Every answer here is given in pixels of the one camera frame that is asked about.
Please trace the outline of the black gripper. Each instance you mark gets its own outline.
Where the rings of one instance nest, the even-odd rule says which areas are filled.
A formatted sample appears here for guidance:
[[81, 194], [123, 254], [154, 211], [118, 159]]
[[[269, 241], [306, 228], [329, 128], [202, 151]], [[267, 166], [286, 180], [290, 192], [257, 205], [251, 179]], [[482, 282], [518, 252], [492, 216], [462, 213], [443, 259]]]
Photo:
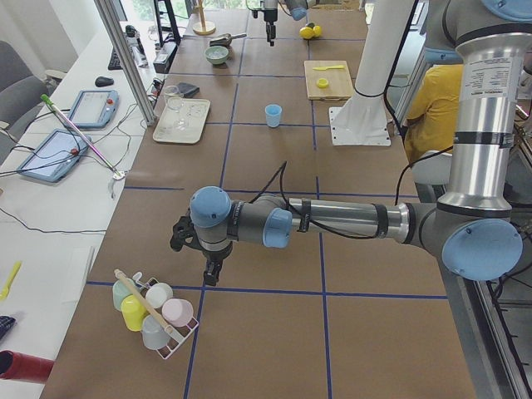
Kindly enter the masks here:
[[267, 42], [270, 43], [270, 46], [274, 46], [274, 41], [276, 38], [275, 23], [277, 20], [278, 20], [278, 9], [276, 7], [264, 9], [264, 21], [267, 23], [266, 24]]
[[208, 261], [203, 273], [204, 283], [216, 286], [223, 268], [223, 261], [231, 255], [233, 242], [227, 240], [217, 244], [201, 242], [200, 247], [202, 254]]

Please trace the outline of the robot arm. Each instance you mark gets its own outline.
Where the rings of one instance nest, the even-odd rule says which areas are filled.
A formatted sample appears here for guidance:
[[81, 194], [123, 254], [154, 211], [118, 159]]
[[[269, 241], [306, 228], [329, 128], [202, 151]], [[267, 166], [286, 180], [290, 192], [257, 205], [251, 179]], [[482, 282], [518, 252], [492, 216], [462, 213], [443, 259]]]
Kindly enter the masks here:
[[447, 192], [434, 204], [355, 204], [260, 195], [232, 200], [221, 188], [190, 200], [192, 246], [215, 285], [236, 241], [283, 248], [311, 228], [348, 239], [392, 238], [433, 255], [450, 272], [492, 280], [519, 261], [522, 239], [503, 196], [518, 81], [531, 44], [528, 1], [433, 1], [427, 46], [456, 52], [464, 72]]
[[278, 20], [278, 11], [281, 9], [281, 5], [283, 4], [285, 6], [285, 10], [294, 21], [299, 21], [307, 15], [308, 9], [315, 6], [317, 3], [315, 1], [306, 0], [266, 0], [261, 1], [259, 4], [259, 11], [263, 13], [263, 20], [266, 26], [267, 42], [273, 47], [274, 40], [276, 39], [275, 23]]

